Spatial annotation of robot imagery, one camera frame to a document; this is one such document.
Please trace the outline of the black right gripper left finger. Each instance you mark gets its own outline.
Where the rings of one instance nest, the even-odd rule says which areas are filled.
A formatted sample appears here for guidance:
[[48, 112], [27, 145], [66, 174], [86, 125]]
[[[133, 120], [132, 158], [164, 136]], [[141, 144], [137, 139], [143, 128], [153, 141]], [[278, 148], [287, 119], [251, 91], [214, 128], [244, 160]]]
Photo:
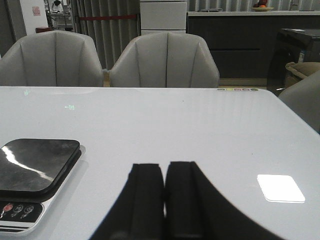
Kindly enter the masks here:
[[133, 164], [117, 200], [93, 240], [161, 240], [164, 181], [158, 164]]

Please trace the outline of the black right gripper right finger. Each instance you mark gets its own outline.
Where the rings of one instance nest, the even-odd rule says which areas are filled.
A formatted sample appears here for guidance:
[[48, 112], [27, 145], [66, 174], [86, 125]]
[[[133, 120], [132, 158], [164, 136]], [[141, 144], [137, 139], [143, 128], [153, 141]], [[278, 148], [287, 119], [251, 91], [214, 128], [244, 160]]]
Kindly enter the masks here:
[[273, 235], [233, 206], [195, 162], [171, 162], [165, 180], [166, 239], [271, 240]]

